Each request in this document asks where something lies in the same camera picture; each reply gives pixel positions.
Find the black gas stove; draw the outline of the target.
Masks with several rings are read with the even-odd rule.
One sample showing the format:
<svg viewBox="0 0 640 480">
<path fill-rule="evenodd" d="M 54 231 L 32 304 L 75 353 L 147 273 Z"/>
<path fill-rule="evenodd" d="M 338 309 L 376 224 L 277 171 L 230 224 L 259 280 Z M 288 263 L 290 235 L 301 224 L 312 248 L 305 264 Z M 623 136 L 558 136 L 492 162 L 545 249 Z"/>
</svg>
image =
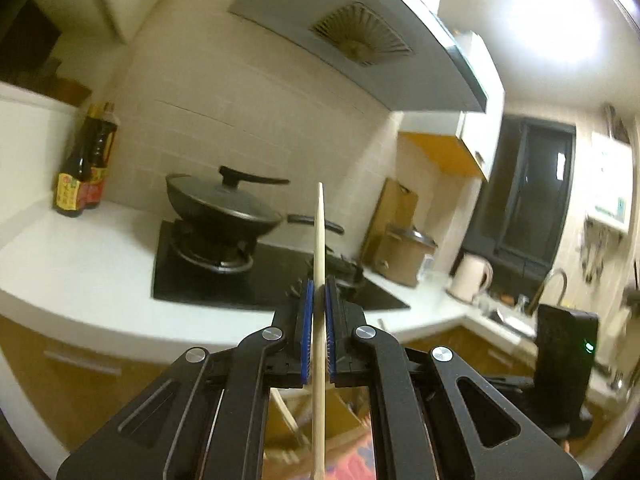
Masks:
<svg viewBox="0 0 640 480">
<path fill-rule="evenodd" d="M 306 252 L 259 244 L 253 266 L 238 274 L 218 274 L 184 260 L 174 247 L 179 223 L 160 225 L 152 294 L 176 304 L 272 311 L 297 299 L 311 277 L 312 257 Z"/>
</svg>

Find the wooden cutting board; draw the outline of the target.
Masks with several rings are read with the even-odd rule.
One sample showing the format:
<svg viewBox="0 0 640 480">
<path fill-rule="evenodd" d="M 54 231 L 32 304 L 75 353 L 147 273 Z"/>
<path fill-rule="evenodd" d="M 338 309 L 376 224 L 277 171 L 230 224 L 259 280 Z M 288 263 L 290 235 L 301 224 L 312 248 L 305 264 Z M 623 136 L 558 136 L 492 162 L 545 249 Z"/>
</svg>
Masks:
<svg viewBox="0 0 640 480">
<path fill-rule="evenodd" d="M 360 249 L 359 260 L 364 266 L 372 264 L 386 226 L 390 223 L 401 228 L 412 226 L 418 200 L 419 196 L 416 192 L 409 190 L 395 179 L 385 179 Z"/>
</svg>

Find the white upper wall cabinet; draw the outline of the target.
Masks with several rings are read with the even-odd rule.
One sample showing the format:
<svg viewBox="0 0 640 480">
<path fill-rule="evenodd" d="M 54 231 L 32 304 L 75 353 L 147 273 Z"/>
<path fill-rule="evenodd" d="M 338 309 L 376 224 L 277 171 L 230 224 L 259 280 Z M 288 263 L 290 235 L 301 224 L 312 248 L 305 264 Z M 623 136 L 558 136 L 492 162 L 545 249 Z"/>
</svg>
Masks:
<svg viewBox="0 0 640 480">
<path fill-rule="evenodd" d="M 454 39 L 486 91 L 486 110 L 484 113 L 407 112 L 402 116 L 399 134 L 416 144 L 445 174 L 487 181 L 497 151 L 504 88 L 480 35 L 457 32 Z"/>
</svg>

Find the grey range hood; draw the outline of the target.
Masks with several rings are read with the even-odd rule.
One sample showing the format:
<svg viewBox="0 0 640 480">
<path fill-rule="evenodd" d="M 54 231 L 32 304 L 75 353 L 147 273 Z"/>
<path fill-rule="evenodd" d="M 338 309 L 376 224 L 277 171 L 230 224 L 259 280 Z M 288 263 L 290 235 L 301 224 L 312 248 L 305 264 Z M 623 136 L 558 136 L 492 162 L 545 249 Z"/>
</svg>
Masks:
<svg viewBox="0 0 640 480">
<path fill-rule="evenodd" d="M 390 110 L 487 106 L 470 59 L 422 0 L 233 0 L 229 10 L 318 56 Z"/>
</svg>

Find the dark window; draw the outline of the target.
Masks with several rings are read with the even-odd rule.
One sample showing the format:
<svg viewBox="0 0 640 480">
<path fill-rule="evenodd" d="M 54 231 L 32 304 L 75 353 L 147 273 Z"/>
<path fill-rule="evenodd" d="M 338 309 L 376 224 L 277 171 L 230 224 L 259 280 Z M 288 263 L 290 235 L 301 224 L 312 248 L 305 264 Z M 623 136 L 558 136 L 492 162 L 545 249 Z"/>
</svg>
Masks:
<svg viewBox="0 0 640 480">
<path fill-rule="evenodd" d="M 504 116 L 463 249 L 516 266 L 551 266 L 570 204 L 576 140 L 573 125 Z"/>
</svg>

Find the white water heater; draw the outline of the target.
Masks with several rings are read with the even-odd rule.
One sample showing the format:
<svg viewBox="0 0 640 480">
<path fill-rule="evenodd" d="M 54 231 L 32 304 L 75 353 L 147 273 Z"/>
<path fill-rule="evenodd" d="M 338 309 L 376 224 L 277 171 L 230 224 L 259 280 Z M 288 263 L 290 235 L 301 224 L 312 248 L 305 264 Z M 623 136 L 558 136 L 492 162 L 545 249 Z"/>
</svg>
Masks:
<svg viewBox="0 0 640 480">
<path fill-rule="evenodd" d="M 629 144 L 593 131 L 589 142 L 587 217 L 627 235 L 634 190 L 634 155 Z"/>
</svg>

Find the white kitchen countertop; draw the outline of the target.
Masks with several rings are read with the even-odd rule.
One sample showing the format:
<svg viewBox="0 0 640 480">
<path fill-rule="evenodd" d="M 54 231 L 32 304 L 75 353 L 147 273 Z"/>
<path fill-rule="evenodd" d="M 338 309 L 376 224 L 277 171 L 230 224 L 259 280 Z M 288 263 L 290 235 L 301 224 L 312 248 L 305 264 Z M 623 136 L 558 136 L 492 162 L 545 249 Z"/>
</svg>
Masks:
<svg viewBox="0 0 640 480">
<path fill-rule="evenodd" d="M 113 203 L 67 218 L 44 200 L 2 220 L 2 315 L 64 344 L 162 364 L 193 346 L 233 347 L 270 324 L 270 311 L 154 299 L 161 223 Z"/>
</svg>

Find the black wok with lid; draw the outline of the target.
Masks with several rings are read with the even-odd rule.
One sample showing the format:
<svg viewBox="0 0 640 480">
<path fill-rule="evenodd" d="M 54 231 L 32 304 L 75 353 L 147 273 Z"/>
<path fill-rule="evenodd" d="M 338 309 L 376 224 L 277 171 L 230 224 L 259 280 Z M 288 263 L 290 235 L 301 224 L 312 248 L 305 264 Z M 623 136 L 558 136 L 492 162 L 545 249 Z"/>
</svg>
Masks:
<svg viewBox="0 0 640 480">
<path fill-rule="evenodd" d="M 166 192 L 178 216 L 202 234 L 229 235 L 232 240 L 257 240 L 277 229 L 283 221 L 313 226 L 314 217 L 286 217 L 253 194 L 241 182 L 258 185 L 289 185 L 290 180 L 247 174 L 227 166 L 218 169 L 219 181 L 190 174 L 166 174 Z"/>
</svg>

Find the black right gripper unit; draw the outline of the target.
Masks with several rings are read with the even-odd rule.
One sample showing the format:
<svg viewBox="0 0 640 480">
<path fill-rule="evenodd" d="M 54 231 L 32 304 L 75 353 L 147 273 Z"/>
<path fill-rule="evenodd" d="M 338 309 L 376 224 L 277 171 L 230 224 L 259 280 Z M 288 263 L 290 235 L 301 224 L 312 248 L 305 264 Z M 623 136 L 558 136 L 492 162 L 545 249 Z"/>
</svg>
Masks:
<svg viewBox="0 0 640 480">
<path fill-rule="evenodd" d="M 489 376 L 487 380 L 552 440 L 581 439 L 592 425 L 585 398 L 598 329 L 599 317 L 594 313 L 541 304 L 533 376 Z"/>
</svg>

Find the dark soy sauce bottle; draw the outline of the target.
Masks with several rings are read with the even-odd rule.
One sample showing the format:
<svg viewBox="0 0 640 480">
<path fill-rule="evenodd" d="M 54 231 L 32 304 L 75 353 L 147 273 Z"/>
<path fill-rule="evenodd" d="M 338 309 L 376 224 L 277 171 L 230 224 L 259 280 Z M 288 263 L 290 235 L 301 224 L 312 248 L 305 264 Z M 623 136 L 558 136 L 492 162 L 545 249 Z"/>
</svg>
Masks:
<svg viewBox="0 0 640 480">
<path fill-rule="evenodd" d="M 101 109 L 91 104 L 77 133 L 72 152 L 58 173 L 54 209 L 65 217 L 79 217 L 85 209 L 91 178 L 91 147 L 101 129 L 100 117 Z"/>
</svg>

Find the tan rice cooker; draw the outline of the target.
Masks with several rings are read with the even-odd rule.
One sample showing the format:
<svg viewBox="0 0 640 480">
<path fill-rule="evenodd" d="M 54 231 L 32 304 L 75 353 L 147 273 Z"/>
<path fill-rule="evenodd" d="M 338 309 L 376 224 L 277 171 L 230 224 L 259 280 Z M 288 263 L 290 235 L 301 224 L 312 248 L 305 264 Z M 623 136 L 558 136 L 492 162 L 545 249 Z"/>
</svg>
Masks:
<svg viewBox="0 0 640 480">
<path fill-rule="evenodd" d="M 431 267 L 437 248 L 433 237 L 389 223 L 374 253 L 372 268 L 386 280 L 416 287 Z"/>
</svg>

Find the wooden chopstick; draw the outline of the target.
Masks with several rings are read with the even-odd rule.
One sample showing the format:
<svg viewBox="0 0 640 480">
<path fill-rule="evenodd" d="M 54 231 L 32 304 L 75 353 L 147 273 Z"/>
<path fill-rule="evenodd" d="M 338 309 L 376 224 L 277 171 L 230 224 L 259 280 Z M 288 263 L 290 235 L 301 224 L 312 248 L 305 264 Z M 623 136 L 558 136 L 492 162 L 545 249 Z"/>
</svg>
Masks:
<svg viewBox="0 0 640 480">
<path fill-rule="evenodd" d="M 324 187 L 318 183 L 317 209 L 314 215 L 314 316 L 312 317 L 311 350 L 311 479 L 321 480 L 326 473 L 326 212 Z"/>
</svg>

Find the floral pink orange tablecloth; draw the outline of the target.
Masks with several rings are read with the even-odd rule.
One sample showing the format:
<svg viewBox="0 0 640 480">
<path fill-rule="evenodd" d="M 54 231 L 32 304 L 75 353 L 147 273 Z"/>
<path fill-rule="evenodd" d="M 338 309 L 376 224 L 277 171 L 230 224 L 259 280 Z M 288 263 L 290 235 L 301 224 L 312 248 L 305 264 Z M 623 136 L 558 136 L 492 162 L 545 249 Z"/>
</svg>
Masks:
<svg viewBox="0 0 640 480">
<path fill-rule="evenodd" d="M 264 453 L 263 479 L 310 479 L 312 456 L 309 448 Z M 339 434 L 326 441 L 326 479 L 375 479 L 375 456 L 369 426 Z"/>
</svg>

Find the white electric kettle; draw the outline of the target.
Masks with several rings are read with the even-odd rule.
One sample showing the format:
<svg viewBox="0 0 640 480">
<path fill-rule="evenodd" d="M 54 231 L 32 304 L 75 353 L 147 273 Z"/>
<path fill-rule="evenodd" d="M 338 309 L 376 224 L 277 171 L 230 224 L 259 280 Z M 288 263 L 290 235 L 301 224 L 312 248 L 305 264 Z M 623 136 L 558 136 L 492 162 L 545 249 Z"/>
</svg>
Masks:
<svg viewBox="0 0 640 480">
<path fill-rule="evenodd" d="M 454 299 L 472 304 L 477 295 L 486 292 L 493 277 L 494 270 L 488 260 L 467 252 L 460 261 L 446 292 Z"/>
</svg>

